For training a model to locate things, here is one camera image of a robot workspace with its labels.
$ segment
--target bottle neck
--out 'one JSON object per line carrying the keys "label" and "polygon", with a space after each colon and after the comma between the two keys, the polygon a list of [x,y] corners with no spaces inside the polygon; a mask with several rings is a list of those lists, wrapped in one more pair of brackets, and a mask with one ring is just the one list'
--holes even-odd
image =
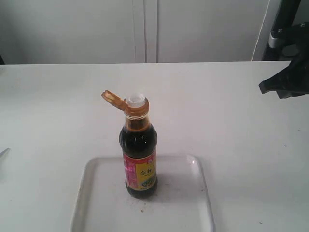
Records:
{"label": "bottle neck", "polygon": [[129,131],[139,132],[146,130],[150,126],[148,115],[140,117],[130,117],[126,115],[125,128]]}

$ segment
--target table surface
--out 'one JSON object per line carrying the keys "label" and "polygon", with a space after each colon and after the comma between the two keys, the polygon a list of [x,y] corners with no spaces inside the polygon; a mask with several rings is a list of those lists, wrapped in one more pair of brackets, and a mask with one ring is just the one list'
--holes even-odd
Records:
{"label": "table surface", "polygon": [[288,62],[0,67],[1,231],[67,232],[85,164],[121,156],[121,111],[142,92],[158,155],[204,169],[218,232],[309,230],[309,99],[258,84]]}

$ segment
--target white tray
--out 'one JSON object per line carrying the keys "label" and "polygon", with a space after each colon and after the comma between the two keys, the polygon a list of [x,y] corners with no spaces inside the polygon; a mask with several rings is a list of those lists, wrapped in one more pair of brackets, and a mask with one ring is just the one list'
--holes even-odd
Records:
{"label": "white tray", "polygon": [[158,156],[154,196],[138,200],[125,187],[122,158],[95,158],[84,171],[72,232],[213,232],[201,165],[192,156]]}

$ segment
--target bottle label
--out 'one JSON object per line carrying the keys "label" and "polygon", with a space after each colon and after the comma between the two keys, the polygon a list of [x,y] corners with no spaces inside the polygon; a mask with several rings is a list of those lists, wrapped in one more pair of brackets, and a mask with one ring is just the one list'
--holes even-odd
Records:
{"label": "bottle label", "polygon": [[126,153],[124,155],[126,184],[137,191],[150,189],[156,181],[155,150],[142,159],[134,159]]}

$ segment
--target soy sauce bottle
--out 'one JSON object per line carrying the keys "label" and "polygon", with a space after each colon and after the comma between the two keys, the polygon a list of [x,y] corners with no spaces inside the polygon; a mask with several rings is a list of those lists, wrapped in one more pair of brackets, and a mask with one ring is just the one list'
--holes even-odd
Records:
{"label": "soy sauce bottle", "polygon": [[124,111],[125,125],[120,135],[122,148],[126,189],[136,198],[147,198],[156,190],[156,141],[157,134],[149,122],[149,102],[142,94],[134,94],[122,100],[106,90],[102,97],[113,106]]}

